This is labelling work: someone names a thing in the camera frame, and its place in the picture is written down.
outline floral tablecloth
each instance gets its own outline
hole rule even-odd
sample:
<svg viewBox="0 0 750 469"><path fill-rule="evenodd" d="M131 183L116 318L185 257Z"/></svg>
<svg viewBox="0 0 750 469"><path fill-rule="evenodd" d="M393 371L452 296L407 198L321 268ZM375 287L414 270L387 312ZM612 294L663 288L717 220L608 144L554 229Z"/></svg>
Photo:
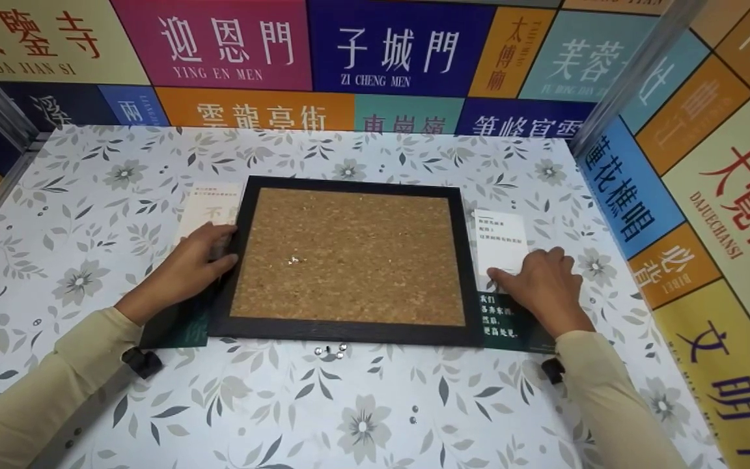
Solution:
<svg viewBox="0 0 750 469"><path fill-rule="evenodd" d="M562 140L57 130L0 209L0 393L164 258L194 181L248 175L456 186L471 237L474 208L521 214L532 247L577 259L581 303L685 460L724 466ZM545 356L351 344L337 360L318 345L163 350L161 372L104 386L36 466L601 466L565 388L539 370Z"/></svg>

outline beige sleeve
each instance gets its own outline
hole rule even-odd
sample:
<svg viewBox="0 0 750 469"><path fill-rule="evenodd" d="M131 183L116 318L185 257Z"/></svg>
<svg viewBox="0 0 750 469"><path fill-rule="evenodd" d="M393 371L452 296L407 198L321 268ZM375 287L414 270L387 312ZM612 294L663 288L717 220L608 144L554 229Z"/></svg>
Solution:
<svg viewBox="0 0 750 469"><path fill-rule="evenodd" d="M141 328L117 309L95 311L39 366L0 395L0 469L29 466L51 437L123 365Z"/></svg>
<svg viewBox="0 0 750 469"><path fill-rule="evenodd" d="M557 338L557 358L606 469L687 468L603 335L565 333Z"/></svg>

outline dark green card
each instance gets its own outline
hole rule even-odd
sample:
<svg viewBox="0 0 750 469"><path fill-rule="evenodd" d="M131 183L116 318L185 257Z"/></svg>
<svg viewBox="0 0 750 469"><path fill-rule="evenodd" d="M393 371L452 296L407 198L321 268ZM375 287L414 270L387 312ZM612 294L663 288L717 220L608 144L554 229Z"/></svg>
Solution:
<svg viewBox="0 0 750 469"><path fill-rule="evenodd" d="M554 339L535 317L508 294L479 292L482 344L488 349L554 353Z"/></svg>

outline human hand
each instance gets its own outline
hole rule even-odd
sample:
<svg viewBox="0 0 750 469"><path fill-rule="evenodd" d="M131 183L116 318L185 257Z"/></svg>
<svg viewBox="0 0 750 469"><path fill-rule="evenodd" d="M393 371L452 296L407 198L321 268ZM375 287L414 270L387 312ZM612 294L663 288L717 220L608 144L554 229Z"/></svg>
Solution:
<svg viewBox="0 0 750 469"><path fill-rule="evenodd" d="M583 277L572 275L574 262L560 247L549 252L537 249L526 256L516 276L494 267L488 269L488 276L556 339L570 330L595 332L578 303Z"/></svg>
<svg viewBox="0 0 750 469"><path fill-rule="evenodd" d="M115 308L138 326L143 326L162 309L201 293L236 265L238 256L235 253L208 262L214 244L235 231L234 225L208 222L200 226L183 238L158 269L123 296Z"/></svg>

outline magenta sign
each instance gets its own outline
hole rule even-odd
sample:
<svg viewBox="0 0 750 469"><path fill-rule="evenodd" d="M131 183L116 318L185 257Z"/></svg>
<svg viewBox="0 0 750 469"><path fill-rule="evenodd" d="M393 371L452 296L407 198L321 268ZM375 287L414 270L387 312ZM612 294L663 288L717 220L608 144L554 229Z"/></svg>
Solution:
<svg viewBox="0 0 750 469"><path fill-rule="evenodd" d="M311 90L304 0L113 0L158 86Z"/></svg>

